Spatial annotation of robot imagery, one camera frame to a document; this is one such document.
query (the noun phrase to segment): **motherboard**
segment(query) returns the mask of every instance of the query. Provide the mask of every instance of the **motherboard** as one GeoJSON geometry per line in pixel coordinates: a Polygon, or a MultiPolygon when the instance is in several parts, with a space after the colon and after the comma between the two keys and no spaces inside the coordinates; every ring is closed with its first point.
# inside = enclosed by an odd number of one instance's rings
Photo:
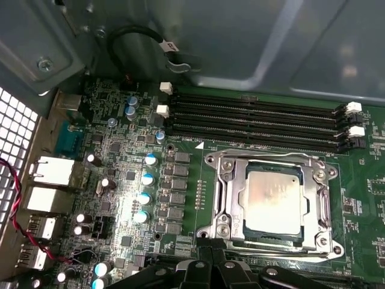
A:
{"type": "MultiPolygon", "coordinates": [[[[223,98],[228,104],[252,98],[278,107],[287,104],[323,110],[340,105],[214,89],[177,90],[198,96],[204,103],[212,97],[223,98]]],[[[96,265],[103,261],[111,265],[106,270],[112,284],[141,270],[149,256],[194,259],[198,237],[238,234],[233,231],[234,215],[232,224],[226,216],[214,217],[223,210],[218,203],[228,208],[218,199],[223,186],[229,188],[226,178],[234,181],[245,172],[248,190],[244,189],[239,204],[247,208],[243,219],[249,231],[243,232],[243,244],[236,238],[229,240],[228,259],[243,260],[255,270],[277,265],[314,276],[385,282],[385,108],[363,106],[359,112],[365,148],[334,151],[322,150],[320,143],[312,149],[315,141],[310,137],[298,136],[303,149],[291,149],[242,142],[238,135],[221,140],[210,134],[200,137],[198,130],[179,135],[174,133],[177,129],[170,132],[156,114],[157,105],[166,96],[156,84],[142,83],[125,90],[117,82],[92,79],[84,94],[89,97],[92,120],[83,125],[65,123],[55,151],[59,157],[81,161],[89,170],[87,186],[76,193],[67,216],[60,254],[76,256],[84,250],[92,254],[89,262],[79,259],[72,265],[56,266],[56,275],[70,267],[80,272],[80,277],[55,282],[55,287],[91,288],[97,278],[96,265]],[[248,168],[242,170],[245,161],[248,168]],[[304,187],[308,177],[315,180],[313,188],[304,187]],[[321,197],[313,204],[308,196],[310,201],[303,204],[300,196],[313,189],[317,192],[314,197],[321,197]],[[313,224],[310,213],[321,207],[328,209],[324,223],[313,224]],[[314,242],[314,235],[299,237],[303,233],[299,227],[324,235],[314,242]],[[300,254],[303,248],[296,246],[298,238],[314,246],[313,255],[300,254]],[[292,244],[290,253],[288,243],[292,244]],[[280,255],[277,248],[286,253],[280,255]]],[[[226,119],[226,110],[218,117],[226,119]]],[[[290,121],[285,113],[274,117],[290,121]]],[[[199,127],[199,120],[191,121],[199,127]]],[[[322,134],[311,125],[303,125],[301,130],[322,134]]]]}

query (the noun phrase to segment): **connector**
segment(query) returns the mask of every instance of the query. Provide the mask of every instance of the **connector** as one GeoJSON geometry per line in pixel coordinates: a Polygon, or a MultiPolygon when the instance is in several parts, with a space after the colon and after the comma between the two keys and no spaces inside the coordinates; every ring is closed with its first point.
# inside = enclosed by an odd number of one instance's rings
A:
{"type": "Polygon", "coordinates": [[[159,89],[161,92],[167,93],[168,95],[173,94],[173,86],[170,82],[161,82],[159,89]]]}
{"type": "Polygon", "coordinates": [[[170,116],[170,109],[168,105],[158,105],[156,107],[156,113],[166,119],[170,116]]]}
{"type": "Polygon", "coordinates": [[[348,137],[364,137],[365,136],[365,129],[362,126],[352,126],[349,129],[349,135],[348,137]]]}
{"type": "Polygon", "coordinates": [[[35,182],[85,190],[90,170],[79,161],[40,157],[36,163],[31,165],[29,174],[35,182]]]}
{"type": "Polygon", "coordinates": [[[68,214],[72,210],[75,195],[56,188],[30,187],[27,209],[55,214],[68,214]]]}
{"type": "Polygon", "coordinates": [[[349,102],[345,107],[346,114],[360,113],[362,111],[362,105],[359,102],[349,102]]]}
{"type": "Polygon", "coordinates": [[[63,219],[31,215],[26,229],[35,238],[53,240],[63,234],[63,219]]]}
{"type": "MultiPolygon", "coordinates": [[[[52,247],[47,246],[47,248],[53,252],[52,247]]],[[[47,254],[41,251],[37,246],[23,244],[16,267],[24,267],[42,271],[51,268],[53,264],[54,261],[49,259],[47,254]]]]}

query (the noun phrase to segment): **screw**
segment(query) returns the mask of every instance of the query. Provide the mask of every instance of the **screw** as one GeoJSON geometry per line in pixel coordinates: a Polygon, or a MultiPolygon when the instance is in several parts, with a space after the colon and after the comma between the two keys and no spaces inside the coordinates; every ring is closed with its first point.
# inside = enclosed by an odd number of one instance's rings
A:
{"type": "Polygon", "coordinates": [[[325,238],[321,238],[320,241],[321,245],[325,246],[327,244],[327,240],[325,238]]]}
{"type": "Polygon", "coordinates": [[[198,262],[197,264],[195,264],[196,268],[203,268],[204,266],[205,266],[205,264],[202,262],[198,262]]]}
{"type": "Polygon", "coordinates": [[[161,269],[161,270],[158,270],[155,272],[155,275],[156,276],[162,276],[162,275],[165,275],[167,273],[167,271],[165,269],[161,269]]]}
{"type": "Polygon", "coordinates": [[[48,58],[42,58],[38,61],[37,67],[41,72],[50,72],[54,68],[54,63],[48,58]]]}
{"type": "Polygon", "coordinates": [[[276,269],[273,269],[273,268],[268,268],[266,270],[266,273],[268,273],[269,275],[271,276],[275,276],[275,275],[278,275],[278,271],[276,269]]]}
{"type": "Polygon", "coordinates": [[[96,35],[96,37],[98,37],[98,38],[104,38],[104,37],[106,37],[106,31],[105,31],[104,27],[96,28],[96,30],[95,30],[95,35],[96,35]]]}
{"type": "Polygon", "coordinates": [[[234,264],[234,263],[231,263],[231,262],[227,262],[227,263],[224,263],[224,266],[225,266],[226,268],[231,269],[231,268],[234,268],[234,267],[235,267],[235,264],[234,264]]]}
{"type": "Polygon", "coordinates": [[[316,172],[316,176],[317,176],[317,178],[319,178],[319,179],[324,179],[324,178],[325,178],[325,172],[324,172],[323,170],[318,170],[318,171],[316,172]]]}
{"type": "Polygon", "coordinates": [[[341,254],[342,250],[339,246],[335,246],[333,248],[333,252],[336,253],[337,255],[341,254]]]}
{"type": "Polygon", "coordinates": [[[230,232],[229,227],[227,225],[219,225],[217,227],[218,235],[227,236],[230,232]]]}

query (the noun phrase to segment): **blue-topped capacitor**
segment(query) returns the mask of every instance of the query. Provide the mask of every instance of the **blue-topped capacitor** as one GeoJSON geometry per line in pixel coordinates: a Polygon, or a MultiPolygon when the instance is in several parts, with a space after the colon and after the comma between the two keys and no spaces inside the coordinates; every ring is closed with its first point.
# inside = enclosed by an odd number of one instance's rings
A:
{"type": "Polygon", "coordinates": [[[150,214],[146,211],[139,211],[134,215],[134,221],[140,224],[147,223],[150,220],[150,214]]]}
{"type": "Polygon", "coordinates": [[[156,142],[159,145],[161,145],[161,144],[163,144],[166,141],[166,134],[164,133],[164,131],[158,131],[155,134],[155,138],[156,138],[156,142]]]}
{"type": "Polygon", "coordinates": [[[112,270],[112,265],[108,261],[100,262],[98,265],[95,266],[95,275],[98,277],[102,277],[106,275],[108,272],[112,270]]]}
{"type": "Polygon", "coordinates": [[[138,114],[135,107],[126,107],[125,115],[128,120],[133,121],[137,118],[138,114]]]}
{"type": "Polygon", "coordinates": [[[138,108],[138,107],[139,107],[139,101],[138,101],[138,98],[136,98],[135,96],[129,96],[129,97],[127,98],[127,104],[128,104],[130,107],[138,108]]]}
{"type": "Polygon", "coordinates": [[[150,205],[151,204],[151,196],[148,193],[142,192],[137,197],[137,201],[139,202],[139,204],[141,204],[143,206],[150,205]]]}
{"type": "Polygon", "coordinates": [[[142,184],[146,187],[151,187],[155,183],[155,178],[151,173],[145,173],[142,176],[142,184]]]}
{"type": "Polygon", "coordinates": [[[92,282],[91,288],[92,289],[104,289],[108,286],[109,280],[106,276],[100,277],[98,279],[95,279],[92,282]]]}
{"type": "Polygon", "coordinates": [[[149,167],[155,167],[158,164],[158,159],[155,157],[154,154],[147,154],[144,158],[144,162],[149,167]]]}

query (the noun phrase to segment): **electrolytic capacitor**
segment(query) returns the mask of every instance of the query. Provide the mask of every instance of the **electrolytic capacitor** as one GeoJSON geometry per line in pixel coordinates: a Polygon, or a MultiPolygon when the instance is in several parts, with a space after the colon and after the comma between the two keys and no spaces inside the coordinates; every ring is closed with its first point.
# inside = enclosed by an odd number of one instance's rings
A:
{"type": "Polygon", "coordinates": [[[108,261],[100,262],[95,266],[95,275],[102,277],[112,270],[112,265],[108,261]]]}
{"type": "Polygon", "coordinates": [[[56,276],[56,279],[59,283],[63,283],[69,279],[76,278],[76,275],[78,275],[78,272],[74,268],[66,268],[56,276]]]}
{"type": "Polygon", "coordinates": [[[151,203],[151,196],[145,192],[140,193],[137,197],[137,201],[139,202],[139,204],[147,206],[151,203]]]}
{"type": "Polygon", "coordinates": [[[94,154],[89,154],[87,157],[87,161],[96,167],[100,167],[102,165],[102,160],[97,156],[95,156],[94,154]]]}
{"type": "Polygon", "coordinates": [[[104,178],[102,180],[102,187],[103,188],[108,188],[110,190],[113,190],[113,189],[116,188],[116,182],[114,182],[112,179],[104,178]]]}
{"type": "Polygon", "coordinates": [[[147,223],[150,220],[150,214],[145,211],[139,211],[134,215],[134,221],[140,224],[147,223]]]}
{"type": "Polygon", "coordinates": [[[145,173],[142,176],[142,184],[146,187],[151,187],[155,183],[155,178],[150,173],[145,173]]]}
{"type": "Polygon", "coordinates": [[[103,276],[100,278],[97,278],[92,282],[92,289],[104,289],[108,286],[109,284],[109,279],[107,276],[103,276]]]}
{"type": "Polygon", "coordinates": [[[144,158],[144,162],[149,167],[155,167],[158,164],[158,160],[156,159],[154,154],[147,154],[144,158]]]}
{"type": "Polygon", "coordinates": [[[74,233],[76,236],[80,236],[80,235],[88,235],[90,232],[91,232],[91,228],[88,227],[88,226],[76,226],[76,227],[73,229],[73,233],[74,233]]]}
{"type": "Polygon", "coordinates": [[[76,216],[76,221],[78,223],[89,224],[89,223],[92,223],[92,216],[88,214],[78,214],[76,216]]]}
{"type": "Polygon", "coordinates": [[[159,145],[161,145],[161,144],[163,144],[166,141],[166,134],[164,133],[164,131],[158,131],[155,134],[155,138],[156,138],[156,142],[159,145]]]}
{"type": "Polygon", "coordinates": [[[136,98],[135,96],[129,96],[127,98],[127,104],[131,107],[135,107],[135,108],[138,108],[139,107],[139,101],[138,101],[138,98],[136,98]]]}
{"type": "Polygon", "coordinates": [[[126,107],[125,115],[129,121],[135,120],[138,116],[135,107],[126,107]]]}

